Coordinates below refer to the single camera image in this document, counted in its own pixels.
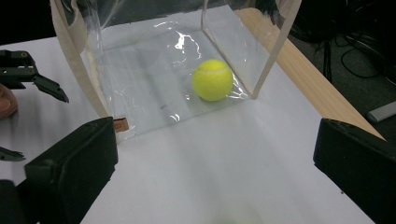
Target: floor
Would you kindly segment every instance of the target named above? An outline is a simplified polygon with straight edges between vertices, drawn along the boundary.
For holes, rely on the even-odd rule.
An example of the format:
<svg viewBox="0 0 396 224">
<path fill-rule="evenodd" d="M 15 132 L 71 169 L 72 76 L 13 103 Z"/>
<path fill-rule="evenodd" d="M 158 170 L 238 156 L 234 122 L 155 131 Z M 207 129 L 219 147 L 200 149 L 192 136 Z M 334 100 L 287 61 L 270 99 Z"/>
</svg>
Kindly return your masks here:
<svg viewBox="0 0 396 224">
<path fill-rule="evenodd" d="M 289 40 L 322 73 L 323 44 L 307 43 L 292 35 Z M 332 84 L 363 115 L 382 105 L 396 101 L 396 85 L 367 56 L 350 46 L 343 46 L 342 37 L 331 41 Z M 396 116 L 372 124 L 390 143 L 396 145 Z"/>
</svg>

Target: white surface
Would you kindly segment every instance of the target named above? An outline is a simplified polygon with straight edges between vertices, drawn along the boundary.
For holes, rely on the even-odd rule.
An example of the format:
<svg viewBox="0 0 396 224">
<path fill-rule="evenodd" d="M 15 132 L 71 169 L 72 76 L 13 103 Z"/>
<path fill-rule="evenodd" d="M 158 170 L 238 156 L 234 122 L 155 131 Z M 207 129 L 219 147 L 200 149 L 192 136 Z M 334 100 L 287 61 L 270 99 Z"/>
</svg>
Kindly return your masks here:
<svg viewBox="0 0 396 224">
<path fill-rule="evenodd" d="M 236 76 L 233 90 L 218 102 L 203 101 L 192 89 L 191 74 L 201 62 L 224 60 L 202 31 L 201 14 L 201 10 L 177 13 L 102 31 L 103 53 L 95 55 L 97 67 L 106 98 L 111 99 L 108 105 L 114 105 L 113 115 L 125 116 L 130 124 L 124 135 L 146 133 L 248 98 Z M 249 80 L 252 92 L 251 80 L 257 82 L 268 52 L 228 6 L 209 9 L 205 20 L 209 18 L 212 35 L 217 42 L 224 40 L 218 47 L 239 77 Z"/>
<path fill-rule="evenodd" d="M 27 161 L 96 119 L 55 38 L 2 47 L 30 52 L 70 104 L 28 87 L 0 121 L 0 144 Z M 373 223 L 313 163 L 319 113 L 276 64 L 258 100 L 119 144 L 111 181 L 82 223 Z M 0 162 L 22 181 L 23 162 Z"/>
</svg>

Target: black cable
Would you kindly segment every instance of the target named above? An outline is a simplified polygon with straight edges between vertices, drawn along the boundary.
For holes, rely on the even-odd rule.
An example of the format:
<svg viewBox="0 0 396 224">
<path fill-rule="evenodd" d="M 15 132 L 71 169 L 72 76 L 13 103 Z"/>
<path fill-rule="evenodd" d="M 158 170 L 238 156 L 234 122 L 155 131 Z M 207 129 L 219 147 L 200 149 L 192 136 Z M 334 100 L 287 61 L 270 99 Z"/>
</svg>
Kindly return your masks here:
<svg viewBox="0 0 396 224">
<path fill-rule="evenodd" d="M 341 44 L 338 43 L 337 39 L 340 38 L 340 36 L 342 37 L 342 39 L 345 38 L 344 35 L 337 35 L 337 36 L 334 38 L 334 43 L 335 43 L 335 45 L 336 45 L 338 48 L 343 48 L 343 47 L 349 46 L 349 43 L 347 43 L 347 42 L 346 42 L 346 44 L 343 44 L 343 45 L 341 45 Z"/>
<path fill-rule="evenodd" d="M 395 83 L 395 82 L 393 82 L 392 80 L 390 80 L 388 77 L 385 77 L 385 79 L 386 79 L 388 82 L 390 82 L 390 84 L 392 84 L 392 85 L 396 86 L 396 83 Z"/>
<path fill-rule="evenodd" d="M 359 52 L 363 53 L 363 52 L 364 52 L 365 50 L 367 50 L 367 49 L 364 49 L 364 48 L 354 48 L 354 49 L 350 49 L 350 50 L 348 50 L 347 52 L 345 52 L 345 53 L 341 56 L 341 64 L 344 66 L 344 68 L 345 68 L 350 74 L 352 74 L 352 75 L 355 76 L 355 77 L 369 78 L 369 77 L 376 77 L 376 76 L 378 76 L 378 74 L 375 74 L 375 75 L 372 75 L 372 76 L 362 76 L 362 75 L 359 75 L 359 74 L 353 72 L 352 69 L 350 69 L 350 68 L 346 65 L 345 59 L 344 59 L 344 58 L 345 58 L 350 52 L 353 52 L 353 51 L 355 51 L 355 50 L 358 50 Z"/>
<path fill-rule="evenodd" d="M 331 41 L 325 41 L 323 52 L 323 76 L 332 82 L 332 45 Z"/>
<path fill-rule="evenodd" d="M 349 35 L 352 36 L 352 37 L 358 37 L 359 36 L 361 41 L 363 41 L 365 43 L 368 43 L 368 44 L 380 45 L 380 42 L 378 41 L 379 36 L 378 37 L 373 37 L 372 35 L 374 35 L 374 34 L 362 32 L 361 34 L 355 35 L 354 32 L 351 32 Z"/>
<path fill-rule="evenodd" d="M 363 41 L 361 41 L 361 40 L 358 40 L 358 39 L 354 39 L 354 42 L 355 42 L 355 43 L 358 43 L 358 44 L 360 44 L 360 45 L 362 45 L 362 46 L 364 46 L 367 50 L 370 50 L 374 55 L 376 55 L 377 58 L 380 58 L 381 61 L 385 62 L 385 57 L 384 57 L 384 55 L 381 54 L 380 52 L 378 52 L 378 50 L 376 50 L 374 47 L 372 47 L 372 46 L 370 46 L 369 44 L 367 44 L 367 43 L 365 43 L 365 42 L 363 42 Z"/>
</svg>

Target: finger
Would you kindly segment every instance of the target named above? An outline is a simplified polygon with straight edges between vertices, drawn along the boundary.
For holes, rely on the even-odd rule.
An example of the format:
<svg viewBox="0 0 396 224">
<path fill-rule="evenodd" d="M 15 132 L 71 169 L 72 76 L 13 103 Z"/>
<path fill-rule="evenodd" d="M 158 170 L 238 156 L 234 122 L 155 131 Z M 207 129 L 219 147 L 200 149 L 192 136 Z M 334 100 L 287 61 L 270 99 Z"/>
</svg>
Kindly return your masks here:
<svg viewBox="0 0 396 224">
<path fill-rule="evenodd" d="M 3 90 L 3 85 L 2 84 L 0 84 L 0 97 L 2 97 L 3 96 L 3 93 L 4 93 L 4 90 Z"/>
<path fill-rule="evenodd" d="M 6 111 L 11 107 L 11 102 L 8 99 L 0 98 L 0 112 Z"/>
</svg>

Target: transparent plastic box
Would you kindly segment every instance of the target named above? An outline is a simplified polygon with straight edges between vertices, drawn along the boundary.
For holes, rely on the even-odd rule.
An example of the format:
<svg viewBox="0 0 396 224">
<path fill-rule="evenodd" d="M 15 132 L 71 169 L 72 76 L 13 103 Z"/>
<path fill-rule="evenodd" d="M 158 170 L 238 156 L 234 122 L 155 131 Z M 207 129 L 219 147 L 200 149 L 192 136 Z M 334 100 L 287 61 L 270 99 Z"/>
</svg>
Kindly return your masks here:
<svg viewBox="0 0 396 224">
<path fill-rule="evenodd" d="M 100 117 L 126 118 L 120 139 L 258 97 L 301 0 L 51 0 L 55 31 Z M 216 102 L 191 85 L 220 59 L 233 89 Z"/>
</svg>

